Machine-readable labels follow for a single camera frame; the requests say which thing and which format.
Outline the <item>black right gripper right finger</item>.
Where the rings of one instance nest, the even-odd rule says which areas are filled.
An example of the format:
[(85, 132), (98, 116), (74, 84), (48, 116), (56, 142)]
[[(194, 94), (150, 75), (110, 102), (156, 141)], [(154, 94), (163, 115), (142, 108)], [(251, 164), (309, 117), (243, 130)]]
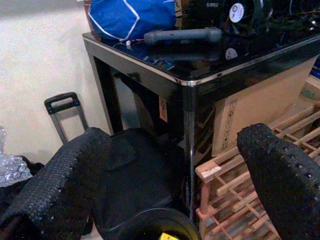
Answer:
[(320, 166), (264, 123), (237, 134), (255, 191), (283, 240), (320, 238)]

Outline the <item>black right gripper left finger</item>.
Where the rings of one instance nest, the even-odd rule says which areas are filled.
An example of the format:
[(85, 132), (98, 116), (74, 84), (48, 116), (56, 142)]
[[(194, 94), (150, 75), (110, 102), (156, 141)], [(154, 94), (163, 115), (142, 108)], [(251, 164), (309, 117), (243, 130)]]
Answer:
[(65, 143), (0, 217), (0, 238), (81, 239), (111, 150), (111, 137), (96, 127)]

